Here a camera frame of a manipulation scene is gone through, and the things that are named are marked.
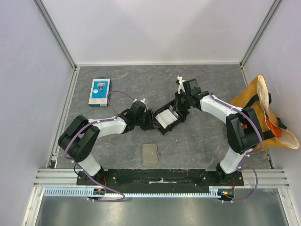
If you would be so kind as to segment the black plastic card box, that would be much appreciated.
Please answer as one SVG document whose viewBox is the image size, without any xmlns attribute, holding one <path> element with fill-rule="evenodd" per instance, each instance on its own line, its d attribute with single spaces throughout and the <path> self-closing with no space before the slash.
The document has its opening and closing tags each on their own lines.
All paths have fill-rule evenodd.
<svg viewBox="0 0 301 226">
<path fill-rule="evenodd" d="M 188 110 L 176 110 L 175 100 L 168 102 L 154 113 L 155 119 L 159 124 L 158 130 L 162 135 L 172 131 L 180 123 L 184 123 L 189 114 Z"/>
</svg>

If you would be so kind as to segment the grey card holder wallet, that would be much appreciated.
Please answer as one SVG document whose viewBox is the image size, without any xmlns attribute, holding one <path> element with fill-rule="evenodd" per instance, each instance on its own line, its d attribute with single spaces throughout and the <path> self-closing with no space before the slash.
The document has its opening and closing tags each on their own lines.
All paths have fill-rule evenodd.
<svg viewBox="0 0 301 226">
<path fill-rule="evenodd" d="M 143 163 L 143 165 L 158 164 L 157 144 L 143 144 L 142 145 L 142 163 Z"/>
</svg>

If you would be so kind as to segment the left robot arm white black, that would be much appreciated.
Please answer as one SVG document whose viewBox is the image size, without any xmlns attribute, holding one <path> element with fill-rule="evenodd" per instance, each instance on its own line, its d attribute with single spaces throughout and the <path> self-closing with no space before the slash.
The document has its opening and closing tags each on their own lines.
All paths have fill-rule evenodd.
<svg viewBox="0 0 301 226">
<path fill-rule="evenodd" d="M 91 154 L 98 138 L 124 134 L 135 127 L 147 131 L 158 126 L 153 111 L 144 102 L 134 101 L 129 109 L 111 118 L 89 120 L 82 115 L 77 116 L 59 137 L 58 145 L 65 151 L 66 157 L 87 172 L 88 181 L 98 185 L 103 181 L 102 167 Z"/>
</svg>

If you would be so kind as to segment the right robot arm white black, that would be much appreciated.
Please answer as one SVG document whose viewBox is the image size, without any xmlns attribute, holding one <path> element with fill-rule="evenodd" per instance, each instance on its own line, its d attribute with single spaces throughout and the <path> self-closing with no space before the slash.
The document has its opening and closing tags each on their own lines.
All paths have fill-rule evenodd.
<svg viewBox="0 0 301 226">
<path fill-rule="evenodd" d="M 263 147 L 263 131 L 255 110 L 226 103 L 209 91 L 202 92 L 196 79 L 187 81 L 178 76 L 176 84 L 178 91 L 175 93 L 175 110 L 197 108 L 225 123 L 229 149 L 216 167 L 215 179 L 218 184 L 227 185 L 241 169 L 242 160 L 257 145 Z"/>
</svg>

